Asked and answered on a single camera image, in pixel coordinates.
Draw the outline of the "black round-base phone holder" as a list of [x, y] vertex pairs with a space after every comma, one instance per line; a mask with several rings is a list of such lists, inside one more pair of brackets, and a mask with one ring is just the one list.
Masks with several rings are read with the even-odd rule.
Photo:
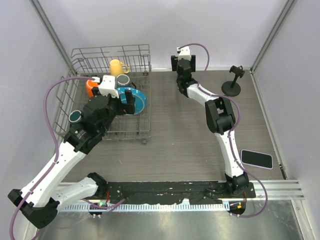
[[226, 96], [235, 97], [238, 96], [241, 92], [241, 86], [237, 83], [237, 79], [241, 79], [244, 76], [245, 70], [243, 69], [242, 65], [232, 65], [229, 69], [229, 73], [234, 74], [234, 79], [233, 81], [224, 82], [221, 86], [221, 90]]

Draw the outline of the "purple-cased phone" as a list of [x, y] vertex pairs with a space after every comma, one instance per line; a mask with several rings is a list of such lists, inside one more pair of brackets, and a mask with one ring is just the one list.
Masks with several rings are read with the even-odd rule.
[[244, 165], [268, 170], [274, 167], [273, 157], [270, 154], [243, 149], [240, 152], [240, 157]]

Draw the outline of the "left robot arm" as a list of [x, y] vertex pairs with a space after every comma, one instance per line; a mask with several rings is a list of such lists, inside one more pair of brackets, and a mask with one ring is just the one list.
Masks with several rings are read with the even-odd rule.
[[82, 110], [69, 115], [70, 127], [52, 159], [23, 189], [13, 189], [8, 198], [37, 229], [49, 225], [58, 212], [78, 200], [93, 197], [102, 199], [107, 192], [107, 181], [99, 174], [89, 173], [83, 180], [57, 190], [69, 171], [102, 141], [116, 116], [134, 114], [132, 91], [120, 97], [95, 95]]

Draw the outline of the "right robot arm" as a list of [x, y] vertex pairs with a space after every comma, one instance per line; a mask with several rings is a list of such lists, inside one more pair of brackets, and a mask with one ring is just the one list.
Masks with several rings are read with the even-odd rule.
[[249, 186], [249, 177], [240, 162], [235, 140], [236, 116], [231, 99], [214, 94], [202, 88], [192, 77], [194, 55], [170, 57], [171, 69], [177, 73], [177, 87], [181, 94], [190, 98], [205, 109], [206, 124], [218, 140], [225, 165], [225, 190], [233, 198], [243, 193]]

